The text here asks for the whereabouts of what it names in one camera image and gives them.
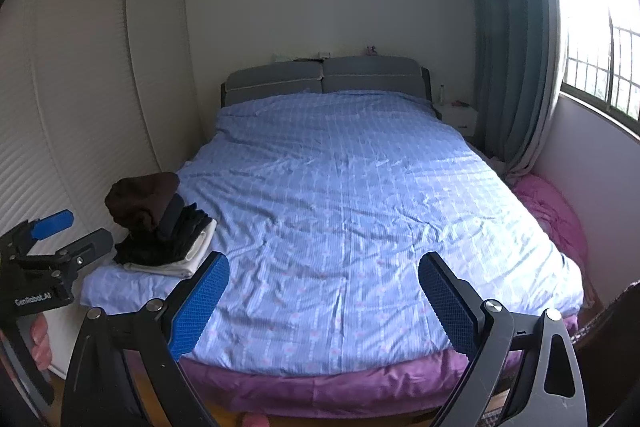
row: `blue duvet cover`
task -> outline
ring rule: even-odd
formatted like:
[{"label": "blue duvet cover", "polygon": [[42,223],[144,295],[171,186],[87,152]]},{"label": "blue duvet cover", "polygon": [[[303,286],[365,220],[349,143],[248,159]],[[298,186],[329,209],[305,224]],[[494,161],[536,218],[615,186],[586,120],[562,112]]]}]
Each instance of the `blue duvet cover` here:
[{"label": "blue duvet cover", "polygon": [[[389,92],[294,94],[220,111],[178,173],[218,228],[231,281],[192,353],[244,373],[331,375],[449,346],[418,285],[437,251],[511,311],[575,314],[578,267],[429,102]],[[109,313],[177,279],[97,269],[82,302]]]}]

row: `white folded cloth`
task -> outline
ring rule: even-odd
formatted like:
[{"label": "white folded cloth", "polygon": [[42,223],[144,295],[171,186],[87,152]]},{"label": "white folded cloth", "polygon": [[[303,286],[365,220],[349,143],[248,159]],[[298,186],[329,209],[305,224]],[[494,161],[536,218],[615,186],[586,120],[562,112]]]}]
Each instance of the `white folded cloth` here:
[{"label": "white folded cloth", "polygon": [[136,272],[170,275],[172,277],[179,277],[180,279],[193,277],[194,273],[198,271],[198,268],[210,253],[209,243],[211,243],[217,225],[218,222],[214,219],[207,225],[206,229],[200,232],[200,235],[194,241],[193,246],[189,249],[182,261],[164,264],[162,266],[143,266],[142,264],[127,263],[124,267]]}]

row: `hand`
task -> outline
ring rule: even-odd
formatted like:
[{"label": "hand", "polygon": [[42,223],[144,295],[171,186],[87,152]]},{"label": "hand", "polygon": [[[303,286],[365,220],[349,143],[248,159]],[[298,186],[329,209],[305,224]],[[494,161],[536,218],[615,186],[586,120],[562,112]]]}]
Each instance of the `hand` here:
[{"label": "hand", "polygon": [[42,313],[39,313],[31,325],[31,338],[35,343],[35,346],[31,348],[31,356],[40,371],[49,367],[53,358],[48,331],[47,319]]}]

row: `bed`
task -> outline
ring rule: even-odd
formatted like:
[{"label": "bed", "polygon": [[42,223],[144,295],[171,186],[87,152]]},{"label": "bed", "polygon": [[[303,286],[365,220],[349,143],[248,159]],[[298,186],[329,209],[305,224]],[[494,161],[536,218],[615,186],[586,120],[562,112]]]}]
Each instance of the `bed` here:
[{"label": "bed", "polygon": [[[555,307],[575,326],[577,265],[438,120],[416,62],[277,64],[225,87],[214,139],[178,172],[184,199],[218,221],[211,248],[231,266],[182,361],[202,394],[311,417],[441,405],[466,359],[418,285],[428,251],[481,297],[522,313]],[[130,312],[177,282],[109,265],[81,300]]]}]

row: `screw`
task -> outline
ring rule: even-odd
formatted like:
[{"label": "screw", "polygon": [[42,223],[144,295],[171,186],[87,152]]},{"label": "screw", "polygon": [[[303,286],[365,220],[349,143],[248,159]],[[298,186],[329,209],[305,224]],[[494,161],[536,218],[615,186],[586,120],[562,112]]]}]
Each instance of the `screw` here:
[{"label": "screw", "polygon": [[102,308],[91,308],[86,312],[86,318],[90,321],[97,319],[100,315],[102,315]]},{"label": "screw", "polygon": [[164,306],[164,301],[162,299],[151,299],[148,303],[146,303],[146,309],[150,312],[159,312]]},{"label": "screw", "polygon": [[502,304],[498,301],[487,301],[484,303],[484,307],[490,313],[500,313],[502,311]]},{"label": "screw", "polygon": [[562,320],[562,314],[555,308],[549,308],[545,311],[545,313],[546,313],[546,316],[553,321],[557,322]]}]

